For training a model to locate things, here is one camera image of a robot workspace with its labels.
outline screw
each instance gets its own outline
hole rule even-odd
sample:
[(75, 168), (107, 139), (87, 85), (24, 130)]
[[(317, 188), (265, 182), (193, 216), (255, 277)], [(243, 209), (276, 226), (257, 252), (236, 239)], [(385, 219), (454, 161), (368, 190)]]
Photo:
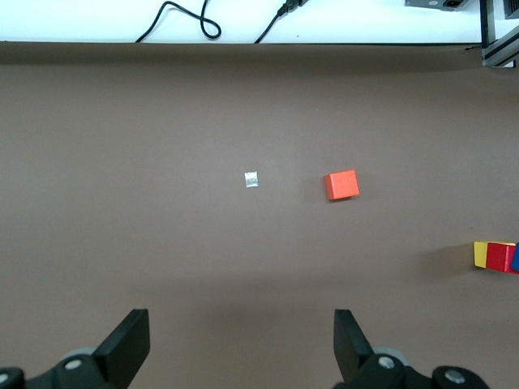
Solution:
[(78, 367), (81, 366), (82, 363), (83, 362), (80, 359), (73, 359), (72, 361), (69, 361), (66, 363), (65, 369), (67, 369), (67, 370), (77, 369)]
[(453, 383), (464, 383), (465, 382), (465, 377), (463, 377), (463, 375), (459, 371), (456, 371), (456, 370), (447, 370), (445, 372), (445, 378)]
[(390, 357), (380, 357), (379, 365), (381, 365), (385, 369), (392, 369), (395, 367), (395, 362)]

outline red block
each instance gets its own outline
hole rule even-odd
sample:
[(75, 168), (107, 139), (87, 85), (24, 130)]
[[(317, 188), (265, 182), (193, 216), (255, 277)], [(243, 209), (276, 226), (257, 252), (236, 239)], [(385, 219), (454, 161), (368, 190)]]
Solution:
[(503, 245), (501, 243), (488, 243), (487, 269), (502, 271), (503, 273), (519, 274), (519, 271), (515, 271), (510, 267), (515, 251), (515, 246)]
[(357, 174), (353, 169), (324, 176), (324, 184), (330, 200), (345, 199), (359, 194)]

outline metal frame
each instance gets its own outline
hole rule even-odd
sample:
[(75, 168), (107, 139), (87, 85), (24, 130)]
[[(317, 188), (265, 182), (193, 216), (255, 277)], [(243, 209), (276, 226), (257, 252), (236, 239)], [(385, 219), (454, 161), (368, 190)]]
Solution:
[(483, 65), (506, 66), (519, 58), (519, 26), (500, 39), (495, 38), (494, 0), (479, 0)]

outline cube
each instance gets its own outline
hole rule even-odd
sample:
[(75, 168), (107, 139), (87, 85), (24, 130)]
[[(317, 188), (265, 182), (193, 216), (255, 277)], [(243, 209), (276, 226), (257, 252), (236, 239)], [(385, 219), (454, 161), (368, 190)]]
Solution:
[(519, 271), (519, 250), (516, 250), (515, 253), (513, 253), (512, 265), (510, 265), (510, 267), (512, 270)]
[(329, 200), (346, 199), (360, 193), (354, 169), (330, 173), (324, 176), (324, 184)]
[(514, 271), (510, 267), (515, 251), (516, 247), (513, 244), (489, 242), (487, 246), (487, 269), (519, 274), (519, 271)]
[(488, 242), (474, 242), (474, 265), (487, 267)]

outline black cable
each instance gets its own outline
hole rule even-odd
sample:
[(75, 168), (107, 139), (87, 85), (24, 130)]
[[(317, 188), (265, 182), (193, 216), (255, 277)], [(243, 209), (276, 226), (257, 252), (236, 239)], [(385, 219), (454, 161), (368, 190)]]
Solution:
[(256, 42), (254, 42), (254, 43), (260, 43), (261, 40), (262, 40), (263, 38), (265, 38), (265, 35), (268, 34), (268, 32), (270, 31), (270, 29), (272, 28), (272, 26), (275, 24), (275, 22), (276, 22), (278, 19), (279, 19), (279, 15), (276, 14), (276, 16), (274, 16), (274, 19), (272, 19), (272, 22), (270, 22), (270, 24), (268, 25), (268, 27), (265, 28), (265, 31), (263, 31), (263, 34), (261, 34), (261, 35), (259, 36), (259, 38), (256, 39)]
[(276, 16), (274, 16), (274, 19), (270, 22), (270, 24), (265, 28), (265, 31), (263, 31), (263, 34), (259, 36), (258, 39), (256, 39), (256, 42), (254, 43), (260, 43), (263, 38), (265, 38), (265, 35), (270, 31), (272, 26), (275, 24), (275, 22), (282, 17), (284, 14), (289, 13), (290, 11), (295, 10), (298, 6), (302, 6), (305, 2), (308, 0), (286, 0), (285, 4), (281, 6), (279, 10), (277, 10)]
[[(216, 24), (215, 22), (212, 22), (212, 20), (211, 20), (212, 23), (210, 23), (209, 19), (205, 18), (205, 8), (208, 6), (208, 2), (209, 2), (209, 0), (204, 0), (204, 4), (202, 5), (202, 12), (200, 12), (200, 28), (202, 29), (202, 32), (208, 39), (214, 40), (214, 39), (218, 39), (220, 37), (221, 28), (218, 24)], [(211, 35), (206, 31), (205, 26), (204, 26), (205, 20), (207, 20), (209, 24), (212, 24), (214, 27), (217, 28), (218, 32), (216, 34)]]
[[(135, 41), (135, 43), (140, 43), (143, 41), (143, 39), (149, 35), (149, 33), (155, 28), (155, 26), (157, 25), (157, 22), (159, 21), (159, 18), (161, 17), (161, 14), (162, 14), (162, 11), (166, 8), (166, 6), (176, 6), (180, 11), (182, 11), (183, 13), (189, 15), (190, 17), (192, 18), (195, 18), (195, 19), (198, 19), (200, 21), (200, 27), (202, 28), (202, 32), (204, 33), (204, 35), (208, 38), (208, 39), (218, 39), (221, 35), (221, 28), (220, 26), (218, 25), (217, 22), (213, 21), (213, 20), (210, 20), (210, 19), (207, 19), (205, 17), (205, 8), (207, 7), (208, 5), (208, 2), (209, 0), (204, 0), (204, 5), (202, 6), (202, 12), (200, 13), (200, 15), (197, 15), (195, 14), (194, 12), (191, 12), (189, 10), (187, 10), (186, 8), (184, 8), (183, 6), (179, 6), (176, 2), (164, 2), (162, 5), (161, 5), (161, 8), (159, 9), (158, 13), (157, 13), (157, 16), (155, 17), (155, 20), (153, 20), (153, 23), (151, 26), (149, 26), (148, 30), (146, 30), (146, 32), (141, 35), (139, 37), (139, 39), (137, 41)], [(209, 34), (206, 29), (205, 29), (205, 26), (204, 26), (204, 23), (209, 23), (211, 24), (212, 26), (214, 26), (216, 29), (217, 29), (217, 33), (212, 35), (212, 34)]]

